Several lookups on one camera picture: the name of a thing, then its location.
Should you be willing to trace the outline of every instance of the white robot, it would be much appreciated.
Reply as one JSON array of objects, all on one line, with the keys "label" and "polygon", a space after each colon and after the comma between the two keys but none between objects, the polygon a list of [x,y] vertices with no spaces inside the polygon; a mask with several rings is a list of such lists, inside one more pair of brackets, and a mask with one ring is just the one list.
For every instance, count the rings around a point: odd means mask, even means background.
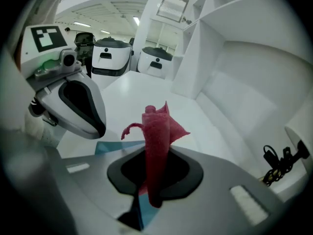
[{"label": "white robot", "polygon": [[136,71],[165,79],[173,56],[161,48],[145,47],[140,53]]},{"label": "white robot", "polygon": [[21,72],[37,101],[29,110],[35,117],[47,110],[60,126],[86,139],[97,139],[106,131],[105,106],[97,85],[82,73],[75,48],[57,25],[25,29]]},{"label": "white robot", "polygon": [[132,45],[114,38],[98,40],[93,47],[91,78],[106,88],[130,69]]}]

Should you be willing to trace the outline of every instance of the black hole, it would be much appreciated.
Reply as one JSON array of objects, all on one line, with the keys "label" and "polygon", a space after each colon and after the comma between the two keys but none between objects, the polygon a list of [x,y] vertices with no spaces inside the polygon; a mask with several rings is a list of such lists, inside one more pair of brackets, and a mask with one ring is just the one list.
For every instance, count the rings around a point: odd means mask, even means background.
[{"label": "black hole", "polygon": [[151,62],[150,66],[154,67],[154,68],[157,68],[157,69],[161,69],[162,68],[162,64],[157,63],[157,62]]},{"label": "black hole", "polygon": [[112,59],[111,53],[101,53],[100,57],[101,58],[106,58],[106,59]]},{"label": "black hole", "polygon": [[93,116],[85,88],[79,84],[67,83],[64,96],[87,116]]},{"label": "black hole", "polygon": [[[145,152],[139,153],[122,165],[122,174],[140,187],[146,180],[146,156]],[[168,153],[165,176],[162,181],[162,189],[167,188],[187,176],[189,165],[186,161],[176,156],[172,152]]]},{"label": "black hole", "polygon": [[72,66],[75,62],[75,57],[73,55],[65,56],[63,63],[65,66]]}]

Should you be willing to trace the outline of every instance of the fluorescent light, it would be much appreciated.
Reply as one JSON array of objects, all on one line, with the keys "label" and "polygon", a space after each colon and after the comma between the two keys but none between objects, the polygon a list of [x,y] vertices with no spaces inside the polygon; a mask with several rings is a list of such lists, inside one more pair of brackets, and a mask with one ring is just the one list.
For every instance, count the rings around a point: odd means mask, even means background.
[{"label": "fluorescent light", "polygon": [[188,2],[189,0],[163,0],[156,15],[180,23]]},{"label": "fluorescent light", "polygon": [[77,24],[77,25],[80,25],[80,26],[85,26],[85,27],[90,27],[90,25],[88,24],[82,24],[82,23],[79,23],[79,22],[74,22],[74,24]]},{"label": "fluorescent light", "polygon": [[139,25],[140,21],[138,17],[133,17],[133,19],[135,20],[136,24]]}]

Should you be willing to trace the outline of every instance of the ceiling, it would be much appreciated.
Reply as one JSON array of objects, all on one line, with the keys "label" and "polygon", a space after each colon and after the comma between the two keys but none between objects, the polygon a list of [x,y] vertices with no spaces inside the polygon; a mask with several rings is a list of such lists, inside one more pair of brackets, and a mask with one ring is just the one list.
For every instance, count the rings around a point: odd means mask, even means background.
[{"label": "ceiling", "polygon": [[[61,17],[56,17],[56,23],[66,24],[71,29],[75,28],[74,22],[91,25],[89,32],[105,30],[112,35],[124,35],[134,37],[137,24],[133,17],[141,18],[147,0],[102,0],[97,4],[72,10]],[[176,48],[180,30],[164,24],[152,21],[147,40],[158,42],[162,45]]]}]

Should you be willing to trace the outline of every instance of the red cloth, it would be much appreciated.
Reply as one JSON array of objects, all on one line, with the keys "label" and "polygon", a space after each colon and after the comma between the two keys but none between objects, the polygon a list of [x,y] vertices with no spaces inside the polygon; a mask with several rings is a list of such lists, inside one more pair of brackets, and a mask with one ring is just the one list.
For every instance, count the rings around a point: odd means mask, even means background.
[{"label": "red cloth", "polygon": [[170,144],[181,137],[188,135],[184,128],[178,124],[171,116],[165,105],[156,110],[152,105],[146,107],[142,114],[142,124],[133,123],[122,133],[122,140],[129,134],[130,128],[139,127],[145,138],[146,150],[146,182],[139,190],[139,195],[148,191],[149,202],[152,206],[159,208],[162,204],[158,195],[164,171],[166,168],[167,154]]}]

